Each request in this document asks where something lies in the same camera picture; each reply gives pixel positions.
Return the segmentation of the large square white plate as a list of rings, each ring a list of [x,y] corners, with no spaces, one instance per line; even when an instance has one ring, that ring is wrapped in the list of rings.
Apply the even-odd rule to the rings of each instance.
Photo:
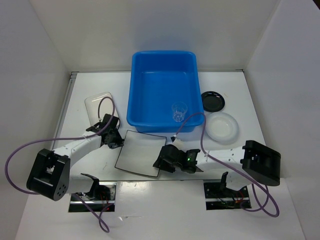
[[[156,178],[160,170],[153,164],[166,141],[165,136],[128,130],[114,167],[130,174]]]

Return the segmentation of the clear plastic cup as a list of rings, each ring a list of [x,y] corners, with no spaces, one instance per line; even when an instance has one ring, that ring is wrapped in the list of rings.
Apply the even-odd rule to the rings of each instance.
[[[188,106],[184,102],[175,102],[172,107],[172,118],[175,122],[182,122],[185,119],[185,115],[188,111]]]

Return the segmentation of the white round bowl plate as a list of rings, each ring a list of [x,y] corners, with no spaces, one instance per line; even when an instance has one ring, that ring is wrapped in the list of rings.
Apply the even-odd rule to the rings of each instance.
[[[217,143],[229,145],[238,139],[240,127],[230,114],[213,112],[206,116],[205,131]]]

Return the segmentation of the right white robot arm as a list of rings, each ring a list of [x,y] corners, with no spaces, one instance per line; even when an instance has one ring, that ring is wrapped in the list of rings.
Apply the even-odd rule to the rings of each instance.
[[[207,153],[198,148],[183,151],[174,144],[168,144],[161,148],[153,166],[169,173],[178,168],[189,174],[221,169],[219,191],[230,197],[252,183],[244,175],[261,185],[279,186],[281,154],[254,140],[247,140],[244,146]]]

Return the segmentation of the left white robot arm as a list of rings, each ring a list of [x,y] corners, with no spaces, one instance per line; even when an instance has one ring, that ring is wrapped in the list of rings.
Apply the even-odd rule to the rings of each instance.
[[[118,117],[106,113],[103,120],[87,128],[80,139],[54,150],[40,150],[27,179],[27,189],[53,201],[60,200],[69,186],[77,186],[70,177],[76,162],[104,145],[110,149],[124,145],[117,128],[119,121]]]

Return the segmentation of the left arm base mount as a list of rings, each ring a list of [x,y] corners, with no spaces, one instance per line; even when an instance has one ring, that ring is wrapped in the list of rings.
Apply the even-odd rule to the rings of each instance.
[[[105,208],[105,212],[115,211],[115,201],[117,192],[117,182],[102,181],[93,193],[76,192],[75,194],[81,198],[96,213]],[[89,212],[85,205],[74,196],[70,197],[69,213]]]

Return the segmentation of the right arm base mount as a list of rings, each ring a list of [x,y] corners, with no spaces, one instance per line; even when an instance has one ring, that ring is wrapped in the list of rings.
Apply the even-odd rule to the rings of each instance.
[[[217,181],[204,181],[205,207],[207,211],[251,209],[251,201],[247,187],[238,191],[222,188]]]

